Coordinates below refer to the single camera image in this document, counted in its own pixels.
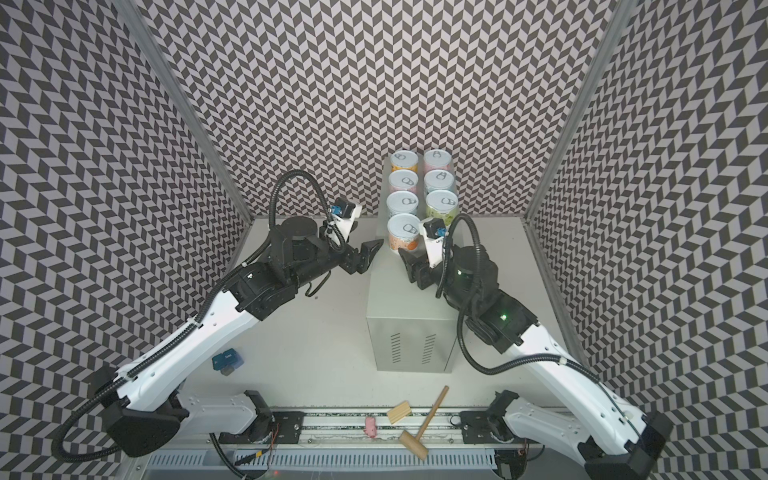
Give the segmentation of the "orange labelled can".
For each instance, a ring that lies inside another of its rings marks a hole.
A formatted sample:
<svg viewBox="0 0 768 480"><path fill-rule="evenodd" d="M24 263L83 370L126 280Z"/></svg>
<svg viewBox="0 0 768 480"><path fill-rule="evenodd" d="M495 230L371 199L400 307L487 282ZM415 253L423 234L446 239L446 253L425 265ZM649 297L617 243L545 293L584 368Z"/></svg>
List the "orange labelled can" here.
<svg viewBox="0 0 768 480"><path fill-rule="evenodd" d="M420 219L414 214L401 213L387 221L389 248L398 253L400 249L413 252L420 241Z"/></svg>

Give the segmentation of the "pink can sideways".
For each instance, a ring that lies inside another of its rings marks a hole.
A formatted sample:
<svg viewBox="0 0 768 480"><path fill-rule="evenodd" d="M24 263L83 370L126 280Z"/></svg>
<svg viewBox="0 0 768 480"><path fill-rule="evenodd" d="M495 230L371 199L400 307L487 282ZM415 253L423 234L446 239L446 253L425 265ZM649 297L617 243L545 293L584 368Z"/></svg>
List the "pink can sideways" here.
<svg viewBox="0 0 768 480"><path fill-rule="evenodd" d="M418 184L418 174L409 169L395 170L388 176L389 191L391 193L407 191L416 194L418 191Z"/></svg>

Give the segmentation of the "pink labelled can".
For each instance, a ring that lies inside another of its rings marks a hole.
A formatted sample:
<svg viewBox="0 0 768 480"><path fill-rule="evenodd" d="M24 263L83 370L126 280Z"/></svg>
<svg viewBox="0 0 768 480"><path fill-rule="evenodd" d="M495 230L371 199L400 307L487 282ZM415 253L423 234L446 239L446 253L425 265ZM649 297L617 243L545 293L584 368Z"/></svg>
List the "pink labelled can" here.
<svg viewBox="0 0 768 480"><path fill-rule="evenodd" d="M452 154L443 149L431 149L425 151L423 160L425 173L433 170L445 170L449 172L454 170Z"/></svg>

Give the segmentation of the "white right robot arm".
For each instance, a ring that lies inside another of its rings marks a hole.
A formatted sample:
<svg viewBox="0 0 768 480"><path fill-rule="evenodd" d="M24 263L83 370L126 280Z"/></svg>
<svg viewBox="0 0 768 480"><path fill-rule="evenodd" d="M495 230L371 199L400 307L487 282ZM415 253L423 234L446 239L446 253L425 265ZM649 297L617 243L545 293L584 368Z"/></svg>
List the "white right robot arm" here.
<svg viewBox="0 0 768 480"><path fill-rule="evenodd" d="M528 370L568 410L551 412L503 391L488 411L496 437L533 440L570 458L592 479L650 476L671 435L671 420L622 399L576 361L527 307L500 289L498 267L485 248L453 246L437 266L425 252L398 254L420 289L444 285L446 302L463 314L459 331L469 329L509 358L497 367L473 361L475 369L486 375Z"/></svg>

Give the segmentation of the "yellow labelled can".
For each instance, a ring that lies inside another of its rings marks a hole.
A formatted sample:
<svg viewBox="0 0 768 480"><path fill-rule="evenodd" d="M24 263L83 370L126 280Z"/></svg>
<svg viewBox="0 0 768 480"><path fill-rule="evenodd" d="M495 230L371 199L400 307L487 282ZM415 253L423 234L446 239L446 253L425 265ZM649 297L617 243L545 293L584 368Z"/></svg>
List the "yellow labelled can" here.
<svg viewBox="0 0 768 480"><path fill-rule="evenodd" d="M410 170L418 172L419 156L410 150L398 150L390 155L390 165L392 171Z"/></svg>

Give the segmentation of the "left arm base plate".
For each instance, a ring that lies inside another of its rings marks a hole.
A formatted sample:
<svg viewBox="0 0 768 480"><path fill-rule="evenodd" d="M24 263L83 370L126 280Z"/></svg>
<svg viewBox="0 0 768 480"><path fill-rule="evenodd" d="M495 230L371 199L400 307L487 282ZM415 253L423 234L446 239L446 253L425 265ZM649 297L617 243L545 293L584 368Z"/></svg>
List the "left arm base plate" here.
<svg viewBox="0 0 768 480"><path fill-rule="evenodd" d="M262 412L243 433L220 433L217 440L221 445L297 444L304 419L302 411Z"/></svg>

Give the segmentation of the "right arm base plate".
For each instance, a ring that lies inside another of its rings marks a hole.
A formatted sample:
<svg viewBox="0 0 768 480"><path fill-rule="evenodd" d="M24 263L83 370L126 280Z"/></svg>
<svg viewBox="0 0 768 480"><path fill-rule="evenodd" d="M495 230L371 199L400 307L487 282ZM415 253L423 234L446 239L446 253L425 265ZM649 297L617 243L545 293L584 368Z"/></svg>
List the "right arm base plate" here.
<svg viewBox="0 0 768 480"><path fill-rule="evenodd" d="M504 444L514 440L502 416L487 411L462 411L459 418L465 444Z"/></svg>

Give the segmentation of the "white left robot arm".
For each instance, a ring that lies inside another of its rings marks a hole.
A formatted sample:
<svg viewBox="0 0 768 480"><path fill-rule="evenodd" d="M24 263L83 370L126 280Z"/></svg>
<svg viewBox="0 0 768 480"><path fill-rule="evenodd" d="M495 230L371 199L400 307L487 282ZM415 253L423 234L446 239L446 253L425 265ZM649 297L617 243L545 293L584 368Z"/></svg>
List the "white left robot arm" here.
<svg viewBox="0 0 768 480"><path fill-rule="evenodd" d="M142 457L177 435L264 439L271 412L259 393L199 396L179 389L197 367L295 299L301 287L315 279L326 281L335 268L349 274L366 272L383 242L374 239L358 248L340 248L335 234L347 238L353 226L351 219L319 226L309 217L296 216L271 227L267 246L214 289L202 319L188 321L150 352L121 367L116 377L123 384L104 400L102 412L106 433L119 451Z"/></svg>

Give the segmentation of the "green labelled front can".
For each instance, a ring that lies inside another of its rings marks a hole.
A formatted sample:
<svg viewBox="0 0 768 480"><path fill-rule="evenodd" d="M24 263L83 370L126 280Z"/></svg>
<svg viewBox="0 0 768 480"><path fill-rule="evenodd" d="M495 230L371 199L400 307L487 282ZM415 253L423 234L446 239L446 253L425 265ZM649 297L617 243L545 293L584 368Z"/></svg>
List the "green labelled front can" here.
<svg viewBox="0 0 768 480"><path fill-rule="evenodd" d="M426 215L442 219L449 227L460 213L459 198L450 190L434 190L426 196Z"/></svg>

